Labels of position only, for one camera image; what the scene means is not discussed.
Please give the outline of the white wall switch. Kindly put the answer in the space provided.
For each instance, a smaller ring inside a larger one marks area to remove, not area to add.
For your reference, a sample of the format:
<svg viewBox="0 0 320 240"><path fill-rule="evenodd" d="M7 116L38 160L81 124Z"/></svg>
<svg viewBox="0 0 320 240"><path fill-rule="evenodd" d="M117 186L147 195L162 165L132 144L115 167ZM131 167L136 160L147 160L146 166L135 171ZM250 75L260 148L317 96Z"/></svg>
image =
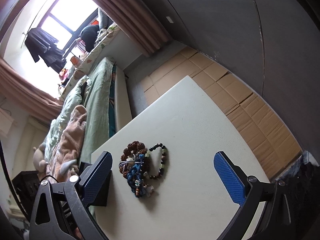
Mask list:
<svg viewBox="0 0 320 240"><path fill-rule="evenodd" d="M167 16L166 19L168 20L169 23L174 24L174 21L171 19L170 16Z"/></svg>

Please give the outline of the grey pillow on sill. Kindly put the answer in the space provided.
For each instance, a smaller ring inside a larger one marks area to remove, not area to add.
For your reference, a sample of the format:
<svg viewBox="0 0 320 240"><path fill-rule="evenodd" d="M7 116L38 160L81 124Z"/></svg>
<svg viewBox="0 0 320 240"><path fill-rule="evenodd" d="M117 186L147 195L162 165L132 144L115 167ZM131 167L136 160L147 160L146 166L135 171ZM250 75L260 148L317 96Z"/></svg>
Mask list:
<svg viewBox="0 0 320 240"><path fill-rule="evenodd" d="M108 29L110 25L113 24L113 21L101 8L98 8L98 22L99 29Z"/></svg>

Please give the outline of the patterned window seat cushion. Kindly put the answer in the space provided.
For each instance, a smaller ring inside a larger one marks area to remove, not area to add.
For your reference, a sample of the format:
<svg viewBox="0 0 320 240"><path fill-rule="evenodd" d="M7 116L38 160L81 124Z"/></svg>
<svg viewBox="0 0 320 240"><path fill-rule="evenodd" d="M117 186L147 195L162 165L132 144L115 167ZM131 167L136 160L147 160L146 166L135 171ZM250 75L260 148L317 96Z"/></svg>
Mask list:
<svg viewBox="0 0 320 240"><path fill-rule="evenodd" d="M111 43L119 31L120 28L116 23L112 23L107 29L101 29L98 33L98 38L95 41L93 50L90 53L85 53L82 59L79 59L78 57L75 58L75 64L72 65L71 69L67 72L67 83L63 88L59 89L60 101L64 101L77 82L91 71L94 62L101 54L102 50Z"/></svg>

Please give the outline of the black backpack on sill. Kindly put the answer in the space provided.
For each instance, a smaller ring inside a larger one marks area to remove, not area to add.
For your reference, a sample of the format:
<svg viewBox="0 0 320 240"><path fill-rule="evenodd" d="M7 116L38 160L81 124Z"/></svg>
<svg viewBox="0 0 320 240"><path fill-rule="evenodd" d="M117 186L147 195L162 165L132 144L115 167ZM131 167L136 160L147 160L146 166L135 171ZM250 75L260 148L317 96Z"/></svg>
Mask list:
<svg viewBox="0 0 320 240"><path fill-rule="evenodd" d="M97 24L88 25L84 27L84 29L82 29L80 37L85 43L85 48L87 52L91 52L91 50L94 48L94 44L97 39L99 30L99 25Z"/></svg>

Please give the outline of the black device with dials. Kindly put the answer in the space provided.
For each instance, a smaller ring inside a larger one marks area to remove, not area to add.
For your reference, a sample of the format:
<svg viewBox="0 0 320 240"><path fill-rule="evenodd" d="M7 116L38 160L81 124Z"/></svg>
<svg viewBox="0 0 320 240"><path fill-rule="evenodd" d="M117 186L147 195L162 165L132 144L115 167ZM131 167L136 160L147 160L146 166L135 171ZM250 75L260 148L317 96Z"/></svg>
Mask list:
<svg viewBox="0 0 320 240"><path fill-rule="evenodd" d="M40 180L37 171L21 171L12 180L15 192L25 212L31 215Z"/></svg>

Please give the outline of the pink fleece blanket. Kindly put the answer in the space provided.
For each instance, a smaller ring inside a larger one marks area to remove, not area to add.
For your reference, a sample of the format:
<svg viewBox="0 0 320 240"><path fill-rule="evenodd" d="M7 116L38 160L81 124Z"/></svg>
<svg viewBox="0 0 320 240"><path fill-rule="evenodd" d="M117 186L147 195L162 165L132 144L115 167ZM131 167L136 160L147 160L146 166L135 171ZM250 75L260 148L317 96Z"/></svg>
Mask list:
<svg viewBox="0 0 320 240"><path fill-rule="evenodd" d="M79 172L78 159L84 142L86 123L87 110L83 105L77 105L62 132L60 141L53 148L46 170L47 174L58 182L65 182Z"/></svg>

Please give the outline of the beige plush toy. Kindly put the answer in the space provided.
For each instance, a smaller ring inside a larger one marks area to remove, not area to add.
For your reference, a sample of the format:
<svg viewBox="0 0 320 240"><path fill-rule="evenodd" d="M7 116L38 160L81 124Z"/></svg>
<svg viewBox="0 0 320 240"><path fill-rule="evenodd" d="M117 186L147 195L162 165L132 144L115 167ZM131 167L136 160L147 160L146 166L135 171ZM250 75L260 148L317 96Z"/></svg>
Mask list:
<svg viewBox="0 0 320 240"><path fill-rule="evenodd" d="M43 142L39 145L38 148L33 147L34 155L33 155L33 165L37 171L43 173L46 171L46 166L48 162L44 158L44 153L46 149L46 143Z"/></svg>

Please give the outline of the light green floral duvet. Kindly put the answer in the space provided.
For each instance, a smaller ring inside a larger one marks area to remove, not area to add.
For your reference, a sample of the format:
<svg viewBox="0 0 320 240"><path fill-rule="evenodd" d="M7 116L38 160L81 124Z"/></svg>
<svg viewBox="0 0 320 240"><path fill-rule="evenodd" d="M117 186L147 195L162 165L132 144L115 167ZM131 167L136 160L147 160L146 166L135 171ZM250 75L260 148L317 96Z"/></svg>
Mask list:
<svg viewBox="0 0 320 240"><path fill-rule="evenodd" d="M51 122L49 132L44 140L44 143L46 144L44 157L46 159L50 159L53 149L58 145L62 132L66 128L74 108L77 105L84 104L90 86L91 80L87 75L85 75L76 83L66 96L61 113Z"/></svg>

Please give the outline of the left pink curtain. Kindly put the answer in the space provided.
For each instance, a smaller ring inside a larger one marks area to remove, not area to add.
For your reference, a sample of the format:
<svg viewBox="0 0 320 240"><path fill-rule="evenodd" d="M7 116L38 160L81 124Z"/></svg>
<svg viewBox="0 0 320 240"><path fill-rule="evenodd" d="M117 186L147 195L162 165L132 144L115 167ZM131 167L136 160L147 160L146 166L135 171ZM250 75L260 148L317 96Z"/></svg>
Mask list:
<svg viewBox="0 0 320 240"><path fill-rule="evenodd" d="M1 59L1 94L44 123L57 118L62 110L59 100L29 83L4 59Z"/></svg>

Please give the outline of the pink curtain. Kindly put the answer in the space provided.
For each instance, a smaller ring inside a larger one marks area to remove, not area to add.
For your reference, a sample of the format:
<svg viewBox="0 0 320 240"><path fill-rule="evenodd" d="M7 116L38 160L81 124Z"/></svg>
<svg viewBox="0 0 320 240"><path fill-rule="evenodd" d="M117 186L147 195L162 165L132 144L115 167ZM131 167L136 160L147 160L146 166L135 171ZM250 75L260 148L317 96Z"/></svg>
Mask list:
<svg viewBox="0 0 320 240"><path fill-rule="evenodd" d="M142 0L92 0L145 56L171 40L170 35Z"/></svg>
<svg viewBox="0 0 320 240"><path fill-rule="evenodd" d="M44 123L57 118L62 110L59 100L29 83L4 59L1 59L1 94Z"/></svg>

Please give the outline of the bed with green sheet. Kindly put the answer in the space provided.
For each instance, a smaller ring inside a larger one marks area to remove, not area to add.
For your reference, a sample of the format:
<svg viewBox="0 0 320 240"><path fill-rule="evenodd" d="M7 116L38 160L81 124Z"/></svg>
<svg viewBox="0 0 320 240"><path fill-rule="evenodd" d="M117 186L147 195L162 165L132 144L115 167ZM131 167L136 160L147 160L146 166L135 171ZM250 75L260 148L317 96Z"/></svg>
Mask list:
<svg viewBox="0 0 320 240"><path fill-rule="evenodd" d="M81 162L91 163L92 153L132 119L125 77L114 60L103 58L87 76L91 86L83 104L87 110L87 123L78 159L79 170ZM46 171L39 172L39 176L46 176L51 182L57 181Z"/></svg>

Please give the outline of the pink towel on wall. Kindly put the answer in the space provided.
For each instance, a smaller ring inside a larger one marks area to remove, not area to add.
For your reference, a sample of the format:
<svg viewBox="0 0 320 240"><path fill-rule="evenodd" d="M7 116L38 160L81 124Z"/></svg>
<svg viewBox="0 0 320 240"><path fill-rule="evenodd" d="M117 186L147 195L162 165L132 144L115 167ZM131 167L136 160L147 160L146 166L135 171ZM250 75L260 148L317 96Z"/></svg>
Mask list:
<svg viewBox="0 0 320 240"><path fill-rule="evenodd" d="M4 109L0 111L0 131L3 137L7 137L12 125L16 125L16 121Z"/></svg>

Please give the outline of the right pink curtain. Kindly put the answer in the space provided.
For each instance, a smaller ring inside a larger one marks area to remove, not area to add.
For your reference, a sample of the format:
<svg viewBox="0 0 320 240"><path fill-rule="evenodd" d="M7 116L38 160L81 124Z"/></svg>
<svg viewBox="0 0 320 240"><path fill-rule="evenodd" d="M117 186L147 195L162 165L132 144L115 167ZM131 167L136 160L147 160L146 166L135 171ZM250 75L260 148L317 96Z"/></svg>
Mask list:
<svg viewBox="0 0 320 240"><path fill-rule="evenodd" d="M92 0L145 56L171 40L170 35L142 0Z"/></svg>

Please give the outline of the black jewelry box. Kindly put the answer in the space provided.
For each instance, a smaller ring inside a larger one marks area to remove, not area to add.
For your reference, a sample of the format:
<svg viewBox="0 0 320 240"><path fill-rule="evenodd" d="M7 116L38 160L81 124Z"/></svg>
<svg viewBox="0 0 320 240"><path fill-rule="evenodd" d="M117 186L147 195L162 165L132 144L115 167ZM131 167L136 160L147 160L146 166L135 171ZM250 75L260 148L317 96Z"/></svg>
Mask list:
<svg viewBox="0 0 320 240"><path fill-rule="evenodd" d="M80 170L79 170L79 175L85 175L89 167L92 166L89 163L81 162L80 163ZM107 198L108 198L108 191L110 187L110 180L112 177L112 171L109 172L107 178L104 180L104 183L99 190L99 192L95 195L95 200L89 204L89 206L106 206L107 205Z"/></svg>

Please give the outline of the cardboard floor sheets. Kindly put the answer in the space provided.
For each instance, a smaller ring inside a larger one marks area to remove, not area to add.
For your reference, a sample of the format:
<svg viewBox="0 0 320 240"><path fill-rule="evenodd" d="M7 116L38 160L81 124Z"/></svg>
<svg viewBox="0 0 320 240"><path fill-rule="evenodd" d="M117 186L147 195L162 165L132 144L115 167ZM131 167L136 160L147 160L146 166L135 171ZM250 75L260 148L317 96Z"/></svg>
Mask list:
<svg viewBox="0 0 320 240"><path fill-rule="evenodd" d="M227 116L268 178L285 170L302 149L276 113L226 68L193 48L170 56L141 81L148 105L184 77L191 77Z"/></svg>

